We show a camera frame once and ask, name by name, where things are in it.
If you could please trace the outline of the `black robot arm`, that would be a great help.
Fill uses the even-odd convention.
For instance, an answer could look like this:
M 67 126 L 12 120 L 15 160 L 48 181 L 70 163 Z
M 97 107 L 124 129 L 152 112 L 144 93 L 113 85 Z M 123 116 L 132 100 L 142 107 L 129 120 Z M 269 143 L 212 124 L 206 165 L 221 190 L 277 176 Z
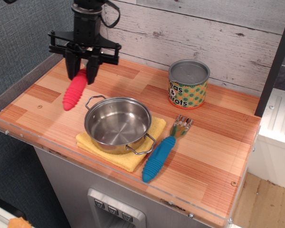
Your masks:
M 74 12 L 73 31 L 50 31 L 49 51 L 63 55 L 67 73 L 73 80 L 80 69 L 82 59 L 87 60 L 86 78 L 90 85 L 94 82 L 99 66 L 103 63 L 117 65 L 121 45 L 105 39 L 100 34 L 100 26 L 113 28 L 120 17 L 111 25 L 106 24 L 102 16 L 103 5 L 119 8 L 108 0 L 75 0 L 71 8 Z

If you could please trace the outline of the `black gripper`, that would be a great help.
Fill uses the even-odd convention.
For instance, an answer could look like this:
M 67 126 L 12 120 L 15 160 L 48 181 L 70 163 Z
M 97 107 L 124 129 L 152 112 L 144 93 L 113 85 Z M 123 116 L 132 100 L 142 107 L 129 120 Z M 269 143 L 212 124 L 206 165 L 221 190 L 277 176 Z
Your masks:
M 99 64 L 118 64 L 121 45 L 100 35 L 101 9 L 74 9 L 73 12 L 73 31 L 49 32 L 49 51 L 63 55 L 70 80 L 77 75 L 81 59 L 88 59 L 86 77 L 90 85 L 95 80 Z

